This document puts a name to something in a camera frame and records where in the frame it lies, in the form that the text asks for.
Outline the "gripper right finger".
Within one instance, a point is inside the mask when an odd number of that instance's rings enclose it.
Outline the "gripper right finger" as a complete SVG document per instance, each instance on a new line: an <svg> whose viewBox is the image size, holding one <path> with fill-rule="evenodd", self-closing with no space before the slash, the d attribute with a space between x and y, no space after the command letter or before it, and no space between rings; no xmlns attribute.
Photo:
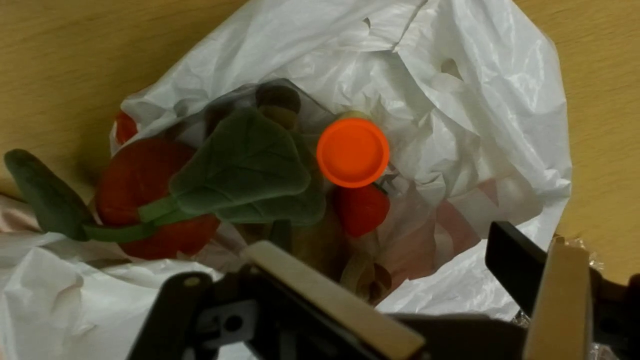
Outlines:
<svg viewBox="0 0 640 360"><path fill-rule="evenodd" d="M530 320L524 360L587 360L591 344L589 256L556 238Z"/></svg>

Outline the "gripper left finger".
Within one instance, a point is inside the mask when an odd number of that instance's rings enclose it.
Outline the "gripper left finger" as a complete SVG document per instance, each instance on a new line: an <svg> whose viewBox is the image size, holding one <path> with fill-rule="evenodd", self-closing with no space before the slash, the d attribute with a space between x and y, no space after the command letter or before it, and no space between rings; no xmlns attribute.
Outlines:
<svg viewBox="0 0 640 360"><path fill-rule="evenodd" d="M336 320L337 329L345 332L348 343L364 344L384 360L411 360L423 350L426 340L417 332L381 317L364 300L275 245L256 243L241 256L248 264L306 300L314 310Z"/></svg>

